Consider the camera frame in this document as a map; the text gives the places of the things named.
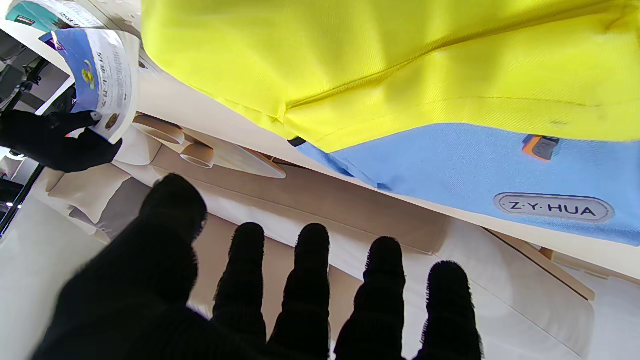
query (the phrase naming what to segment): white surface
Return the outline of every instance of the white surface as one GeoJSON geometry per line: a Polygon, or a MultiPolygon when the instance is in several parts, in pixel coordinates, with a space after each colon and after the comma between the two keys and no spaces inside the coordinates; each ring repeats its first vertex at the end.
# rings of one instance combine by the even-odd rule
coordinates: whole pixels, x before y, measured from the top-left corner
{"type": "Polygon", "coordinates": [[[29,358],[61,286],[102,247],[55,210],[27,198],[0,245],[1,359],[29,358]]]}
{"type": "MultiPolygon", "coordinates": [[[[5,7],[9,3],[9,0],[0,1],[5,4],[5,7]]],[[[136,26],[140,29],[140,0],[113,2],[91,0],[91,2],[100,9],[100,11],[108,14],[114,22],[124,22],[130,27],[136,26]]],[[[52,61],[56,61],[56,64],[60,62],[61,58],[59,58],[59,55],[55,54],[53,50],[47,46],[39,44],[37,38],[34,38],[32,32],[34,29],[20,32],[18,26],[20,26],[19,29],[23,28],[20,24],[9,24],[4,21],[0,23],[0,28],[26,45],[30,47],[34,46],[33,49],[37,53],[40,53],[48,59],[50,58],[52,61]]],[[[62,66],[61,69],[63,70],[68,69],[66,64],[62,66]]],[[[213,101],[206,95],[178,82],[167,74],[153,75],[141,72],[139,84],[140,97],[138,98],[138,110],[143,113],[331,176],[342,178],[345,181],[366,186],[358,180],[342,177],[328,170],[299,153],[279,136],[259,128],[244,117],[213,101]]],[[[640,259],[640,248],[517,224],[419,199],[398,195],[391,196],[640,279],[640,261],[638,261],[638,259],[640,259]]]]}
{"type": "Polygon", "coordinates": [[[631,360],[640,354],[640,286],[563,267],[596,292],[595,328],[585,360],[631,360]]]}

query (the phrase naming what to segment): black glove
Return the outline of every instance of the black glove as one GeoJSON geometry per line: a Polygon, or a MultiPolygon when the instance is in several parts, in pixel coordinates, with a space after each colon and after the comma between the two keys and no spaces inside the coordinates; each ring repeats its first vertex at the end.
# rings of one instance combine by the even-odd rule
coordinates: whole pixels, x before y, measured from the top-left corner
{"type": "MultiPolygon", "coordinates": [[[[402,359],[404,270],[400,244],[379,238],[369,251],[364,284],[335,346],[337,360],[402,359]]],[[[433,266],[429,318],[414,360],[480,360],[482,345],[465,271],[456,263],[433,266]]]]}
{"type": "Polygon", "coordinates": [[[102,115],[94,111],[52,113],[46,117],[25,111],[6,111],[0,117],[0,146],[8,147],[40,164],[63,172],[84,171],[110,163],[122,140],[111,144],[93,131],[78,138],[66,136],[96,125],[102,115]]]}

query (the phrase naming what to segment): beige fabric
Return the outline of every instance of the beige fabric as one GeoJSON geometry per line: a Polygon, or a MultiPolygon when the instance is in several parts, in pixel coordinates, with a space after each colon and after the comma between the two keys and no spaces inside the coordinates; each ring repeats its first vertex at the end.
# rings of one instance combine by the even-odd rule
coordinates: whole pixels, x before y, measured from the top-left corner
{"type": "Polygon", "coordinates": [[[115,159],[131,165],[149,165],[161,147],[161,142],[130,126],[115,159]]]}
{"type": "Polygon", "coordinates": [[[294,209],[377,236],[393,236],[406,246],[432,253],[441,246],[448,217],[334,177],[304,168],[282,166],[285,179],[258,177],[227,168],[204,169],[163,147],[152,165],[190,179],[294,209]]]}
{"type": "Polygon", "coordinates": [[[112,164],[65,174],[49,192],[49,197],[64,200],[80,209],[93,223],[100,220],[107,203],[131,175],[112,164]]]}

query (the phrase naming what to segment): seam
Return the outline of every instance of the seam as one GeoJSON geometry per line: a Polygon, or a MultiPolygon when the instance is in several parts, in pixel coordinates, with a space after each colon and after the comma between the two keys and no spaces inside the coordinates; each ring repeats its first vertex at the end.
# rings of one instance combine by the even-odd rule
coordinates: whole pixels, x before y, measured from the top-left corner
{"type": "MultiPolygon", "coordinates": [[[[602,13],[602,11],[599,11],[601,9],[602,6],[605,6],[607,4],[610,4],[611,6],[614,6],[615,4],[611,4],[612,2],[617,3],[617,1],[615,0],[600,0],[594,4],[590,4],[588,6],[585,7],[578,7],[578,8],[569,8],[567,10],[564,11],[560,11],[560,12],[554,12],[554,13],[544,13],[542,15],[539,15],[533,19],[529,19],[526,21],[521,21],[518,22],[516,20],[514,20],[513,22],[510,22],[509,24],[505,24],[503,26],[500,26],[498,28],[493,28],[493,29],[486,29],[484,31],[479,31],[477,33],[473,33],[473,34],[469,34],[469,35],[464,35],[461,37],[457,37],[451,40],[435,40],[434,43],[432,45],[427,45],[427,49],[423,50],[422,52],[420,52],[419,54],[401,62],[398,63],[397,65],[392,66],[391,68],[379,71],[375,74],[366,76],[364,78],[360,78],[360,79],[356,79],[354,81],[350,81],[344,85],[338,86],[337,88],[325,91],[323,93],[320,94],[316,94],[316,95],[311,95],[309,97],[304,97],[302,99],[298,99],[298,100],[294,100],[291,102],[288,102],[285,105],[285,112],[287,110],[291,110],[294,108],[298,108],[300,106],[305,106],[308,104],[312,104],[313,102],[319,102],[322,100],[325,100],[329,97],[333,97],[335,95],[341,94],[343,92],[348,92],[351,91],[355,88],[361,87],[363,85],[367,85],[369,83],[373,83],[375,81],[384,81],[388,78],[390,78],[393,74],[395,74],[396,72],[400,71],[401,69],[403,69],[404,67],[410,65],[411,63],[419,60],[420,58],[423,58],[425,56],[428,56],[431,53],[435,53],[436,51],[445,49],[447,47],[451,47],[454,45],[458,45],[458,44],[462,44],[464,42],[468,42],[470,40],[479,40],[482,38],[488,38],[488,37],[493,37],[496,35],[501,35],[504,33],[509,33],[511,31],[517,31],[517,30],[521,30],[521,29],[526,29],[526,28],[532,28],[534,26],[539,26],[539,25],[543,25],[543,24],[551,24],[553,22],[558,22],[558,21],[562,21],[562,20],[570,20],[570,19],[577,19],[579,17],[583,17],[585,15],[593,15],[596,13],[602,13]]],[[[622,3],[622,5],[626,5],[626,4],[630,4],[631,0],[624,0],[624,2],[622,3]]]]}

